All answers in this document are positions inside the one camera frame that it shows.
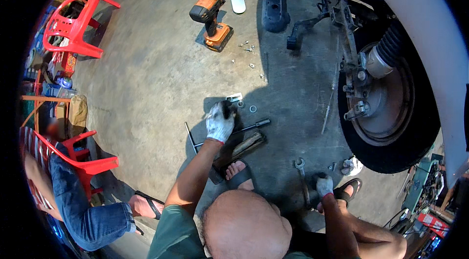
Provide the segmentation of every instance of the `wrench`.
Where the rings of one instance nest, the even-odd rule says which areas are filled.
[[[308,190],[308,184],[306,183],[306,178],[304,176],[304,159],[301,157],[298,158],[297,161],[295,161],[295,167],[298,169],[298,172],[301,175],[301,182],[303,185],[303,193],[304,193],[304,199],[306,200],[306,209],[309,209],[309,205],[311,204],[309,200],[309,190]]]

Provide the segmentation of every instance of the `hand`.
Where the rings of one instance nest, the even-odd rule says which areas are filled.
[[[316,191],[320,195],[321,200],[328,193],[333,194],[333,187],[334,184],[332,182],[331,176],[327,176],[326,178],[318,178],[318,181],[316,182]]]
[[[213,105],[205,120],[207,126],[207,138],[213,138],[225,143],[235,127],[235,115],[230,113],[228,119],[223,116],[223,105],[217,102]]]

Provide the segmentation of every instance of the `red stool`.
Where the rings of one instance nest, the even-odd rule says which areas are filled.
[[[60,10],[73,1],[76,0],[65,0],[54,11],[45,27],[42,43],[44,44],[45,49],[48,51],[69,51],[85,56],[100,58],[103,54],[103,50],[83,41],[83,34],[85,33],[85,29],[88,25],[93,28],[98,28],[100,25],[95,19],[91,17],[93,16],[94,10],[96,9],[96,6],[100,0],[88,0],[80,15],[76,19],[69,19],[59,15]],[[114,2],[113,0],[103,1],[120,8],[120,4]],[[61,47],[51,45],[49,43],[49,37],[55,35],[68,38],[68,45]]]
[[[104,158],[104,159],[98,159],[98,160],[91,161],[91,162],[78,162],[78,160],[85,158],[85,156],[87,156],[90,153],[90,151],[88,149],[84,149],[84,150],[75,152],[73,150],[73,144],[75,142],[78,142],[81,139],[84,139],[86,137],[90,137],[96,134],[96,130],[82,133],[76,137],[73,137],[71,139],[68,139],[62,142],[62,145],[64,145],[67,148],[70,158],[63,155],[62,152],[57,150],[54,145],[52,145],[50,142],[47,141],[46,138],[39,135],[39,133],[37,132],[35,133],[36,133],[36,136],[45,145],[47,145],[47,147],[49,147],[60,158],[62,158],[64,161],[68,162],[75,168],[75,172],[78,175],[78,178],[80,182],[82,183],[83,188],[85,189],[86,197],[88,198],[88,200],[91,200],[92,194],[101,193],[103,191],[102,188],[97,188],[93,190],[91,189],[91,185],[90,185],[91,178],[94,175],[97,175],[99,173],[102,173],[112,168],[117,168],[119,166],[119,159],[116,156]]]

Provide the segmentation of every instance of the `cordless drill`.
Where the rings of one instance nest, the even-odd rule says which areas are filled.
[[[225,0],[198,0],[189,12],[192,20],[205,23],[203,34],[205,45],[212,51],[220,52],[233,35],[233,28],[217,22],[218,11]]]

